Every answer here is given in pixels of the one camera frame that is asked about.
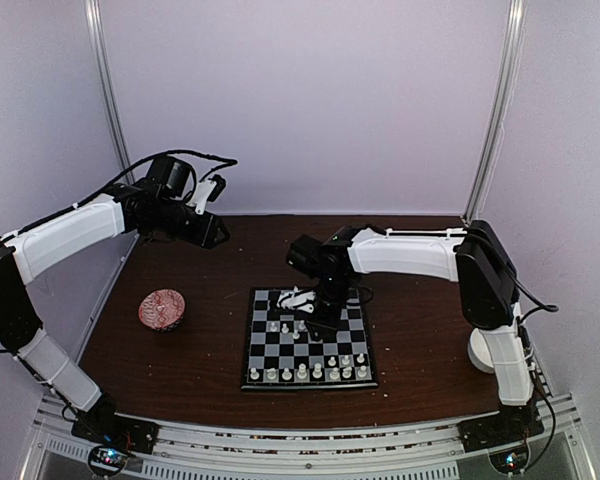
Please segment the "black grey chessboard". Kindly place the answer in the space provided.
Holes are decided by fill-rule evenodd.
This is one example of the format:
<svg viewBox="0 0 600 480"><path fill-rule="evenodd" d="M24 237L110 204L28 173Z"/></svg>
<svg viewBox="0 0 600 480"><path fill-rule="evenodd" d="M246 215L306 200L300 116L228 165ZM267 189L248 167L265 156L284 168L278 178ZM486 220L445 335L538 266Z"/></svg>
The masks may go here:
<svg viewBox="0 0 600 480"><path fill-rule="evenodd" d="M250 292L249 315L246 323L244 354L241 373L241 389L243 391L302 391L302 390L340 390L364 389L379 386L377 380L376 362L371 342L370 329L367 320L366 302L371 294L364 290L351 293L346 307L342 310L339 332L334 341L313 341L309 337L307 315L304 312L279 310L276 300L282 288L252 288ZM299 322L304 320L306 331L299 331L300 338L294 340L294 329L298 330ZM278 324L277 333L269 333L269 323ZM282 324L286 323L289 333L281 333ZM357 363L357 356L365 355L364 364ZM351 364L347 367L340 365L344 355L350 356ZM331 356L337 359L340 378L331 380L329 373L332 368L328 365ZM314 379L312 370L316 363L323 366L323 377ZM296 379L296 371L300 364L307 367L307 378L304 381ZM359 378L357 370L365 365L367 376ZM256 381L250 379L249 370L254 367L260 373ZM277 378L270 381L266 371L270 368L277 370ZM288 368L292 373L289 381L282 379L282 372ZM349 379L342 377L344 368L352 369Z"/></svg>

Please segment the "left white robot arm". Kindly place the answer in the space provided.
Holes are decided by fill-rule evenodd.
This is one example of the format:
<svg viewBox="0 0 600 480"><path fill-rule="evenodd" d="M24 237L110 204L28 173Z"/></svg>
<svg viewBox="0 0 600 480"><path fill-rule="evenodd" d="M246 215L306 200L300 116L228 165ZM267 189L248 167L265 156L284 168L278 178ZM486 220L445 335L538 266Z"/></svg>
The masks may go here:
<svg viewBox="0 0 600 480"><path fill-rule="evenodd" d="M94 299L104 277L86 264L89 253L103 262L103 242L109 254L121 252L121 237L162 233L169 239L212 249L229 233L222 219L209 211L226 187L221 170L235 160L211 156L208 172L198 174L187 158L189 150L167 150L139 161L146 173L131 184L116 175L89 194L33 223L0 235L0 355L9 355L74 410L86 413L86 429L103 444L124 433L118 415L106 407L103 390L53 339L42 316L65 301L45 295L67 293Z"/></svg>

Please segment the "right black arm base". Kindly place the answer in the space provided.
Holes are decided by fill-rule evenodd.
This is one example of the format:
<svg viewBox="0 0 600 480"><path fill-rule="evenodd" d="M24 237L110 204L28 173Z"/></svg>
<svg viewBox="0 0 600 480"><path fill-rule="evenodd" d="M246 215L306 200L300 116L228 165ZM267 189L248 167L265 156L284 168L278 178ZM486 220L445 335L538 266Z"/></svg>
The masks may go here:
<svg viewBox="0 0 600 480"><path fill-rule="evenodd" d="M489 450L497 472L516 475L530 464L529 439L542 434L544 425L531 399L524 406L500 404L495 414L461 421L458 432L466 453Z"/></svg>

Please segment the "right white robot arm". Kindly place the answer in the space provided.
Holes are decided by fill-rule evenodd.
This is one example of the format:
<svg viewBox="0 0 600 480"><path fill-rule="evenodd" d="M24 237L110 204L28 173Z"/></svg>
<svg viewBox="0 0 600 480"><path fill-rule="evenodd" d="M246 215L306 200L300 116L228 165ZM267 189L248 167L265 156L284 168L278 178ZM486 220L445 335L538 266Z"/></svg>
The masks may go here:
<svg viewBox="0 0 600 480"><path fill-rule="evenodd" d="M290 246L286 262L316 285L279 297L283 310L302 311L332 329L351 290L364 275L392 273L455 283L464 319L482 335L494 368L501 405L493 419L499 440L515 440L531 424L525 406L534 392L528 341L522 334L517 272L492 227L475 221L445 230L344 226L328 240L308 235Z"/></svg>

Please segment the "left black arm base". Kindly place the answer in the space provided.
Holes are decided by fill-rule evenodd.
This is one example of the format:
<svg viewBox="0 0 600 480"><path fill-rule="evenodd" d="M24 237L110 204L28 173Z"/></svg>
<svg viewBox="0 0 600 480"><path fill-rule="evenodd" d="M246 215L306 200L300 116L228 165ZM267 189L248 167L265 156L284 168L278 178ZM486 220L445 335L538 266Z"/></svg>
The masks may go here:
<svg viewBox="0 0 600 480"><path fill-rule="evenodd" d="M154 451L159 427L156 423L103 413L74 412L71 434L94 443L87 454L87 466L97 477L109 479L120 474L139 454Z"/></svg>

